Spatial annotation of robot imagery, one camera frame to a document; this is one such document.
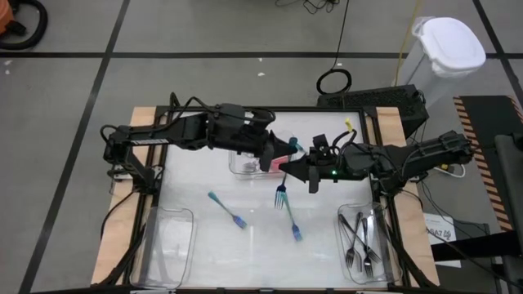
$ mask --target blue fork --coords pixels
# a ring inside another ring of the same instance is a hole
[[[296,241],[302,241],[303,238],[302,238],[302,234],[300,233],[300,228],[298,228],[297,225],[296,225],[296,222],[294,222],[293,213],[291,212],[291,206],[288,205],[287,194],[282,194],[282,198],[284,199],[285,206],[287,207],[288,215],[291,217],[291,221],[293,222],[293,235],[294,235],[294,239],[295,239]]]
[[[225,205],[223,205],[223,203],[220,201],[220,199],[218,199],[218,196],[216,196],[216,195],[214,194],[214,192],[210,191],[210,192],[207,194],[207,196],[208,196],[210,199],[214,200],[215,203],[218,203],[218,205],[221,206],[221,208],[223,208],[227,213],[229,213],[230,216],[232,216],[232,221],[233,221],[234,223],[236,223],[236,225],[237,225],[238,227],[240,227],[240,228],[242,228],[242,229],[245,229],[245,228],[247,227],[247,223],[246,223],[244,220],[242,220],[241,217],[235,215],[234,213],[232,213],[232,212],[229,210],[229,208],[227,208]]]
[[[288,144],[291,146],[298,146],[297,138],[291,137],[288,140]],[[288,160],[290,161],[293,156],[289,155]],[[284,206],[284,198],[287,197],[287,188],[285,187],[285,180],[287,179],[287,173],[284,174],[284,179],[281,181],[281,184],[276,188],[275,195],[275,208],[281,209]]]
[[[287,179],[287,174],[284,174],[284,179],[281,181],[281,185],[279,185],[278,188],[276,188],[276,209],[281,209],[284,206],[284,198],[287,198],[287,188],[285,188],[285,179]]]

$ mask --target white table surface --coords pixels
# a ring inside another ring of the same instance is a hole
[[[358,131],[355,142],[363,142],[358,113],[278,112],[276,116],[268,128],[291,131],[307,150],[312,137],[320,134],[332,143],[346,131],[346,118]],[[334,223],[342,204],[371,201],[368,179],[337,184],[322,180],[320,191],[309,194],[308,183],[288,176],[288,199],[303,236],[301,242],[295,242],[287,211],[274,209],[281,179],[239,180],[228,162],[225,150],[189,152],[169,146],[159,206],[190,209],[196,223],[190,271],[182,287],[362,287],[342,273]],[[210,190],[248,228],[236,226],[207,196]],[[386,286],[372,283],[366,287]]]

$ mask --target yellow zip tie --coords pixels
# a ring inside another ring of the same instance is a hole
[[[345,119],[346,128],[349,129],[349,131],[352,131],[352,125],[351,120],[349,118]]]

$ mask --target clear plastic bin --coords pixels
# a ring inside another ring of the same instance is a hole
[[[363,259],[366,257],[364,250],[364,230],[363,225],[360,223],[358,229],[356,228],[356,218],[358,213],[363,214],[363,218],[367,219],[368,223],[368,246],[378,255],[380,261],[371,261],[372,265],[372,276],[368,276],[365,272]],[[360,260],[354,259],[351,268],[348,268],[346,264],[346,252],[351,247],[354,234],[350,229],[342,227],[341,222],[336,219],[335,227],[338,232],[337,245],[339,249],[340,259],[342,262],[342,271],[345,278],[350,279],[354,283],[365,285],[367,283],[374,282],[396,282],[401,279],[401,269],[399,267],[398,260],[391,256],[389,250],[389,237],[388,232],[384,231],[382,227],[378,225],[379,221],[384,221],[383,208],[379,203],[369,203],[365,205],[355,206],[345,204],[338,208],[338,215],[343,214],[353,230],[356,231],[356,235],[359,239],[356,239],[354,249],[361,256]],[[398,273],[394,274],[392,268],[397,269]]]
[[[188,209],[153,207],[131,273],[133,286],[176,289],[190,272],[195,224]]]
[[[278,131],[275,133],[276,137],[281,140],[289,141],[294,134],[290,131]],[[291,156],[291,160],[298,159],[302,153],[297,153]],[[239,180],[253,180],[253,179],[274,179],[281,178],[284,173],[279,169],[281,163],[286,163],[289,160],[288,156],[276,158],[270,164],[270,170],[264,172],[260,169],[259,159],[252,154],[242,153],[238,155],[235,151],[229,152],[229,170],[236,175]]]

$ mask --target wooden frame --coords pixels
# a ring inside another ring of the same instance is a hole
[[[155,107],[136,107],[132,114],[131,125],[150,125],[154,122]],[[396,108],[377,108],[378,124],[384,145],[405,145],[405,136],[401,126],[400,115]],[[372,123],[367,120],[369,138],[375,138]],[[154,162],[159,160],[159,152],[154,152]],[[135,147],[134,153],[145,163],[148,147]],[[119,202],[131,192],[131,182],[124,181],[114,185],[114,195],[110,207]],[[415,184],[407,184],[405,190],[418,195]],[[119,262],[123,253],[128,249],[132,225],[136,215],[138,194],[131,196],[105,224],[105,233],[101,240],[100,250],[96,260],[96,267],[92,282],[98,283],[105,278]],[[407,194],[398,194],[395,197],[401,237],[405,250],[412,257],[419,269],[435,284],[439,284],[436,265],[432,256],[431,245],[425,226],[425,217],[419,201]]]

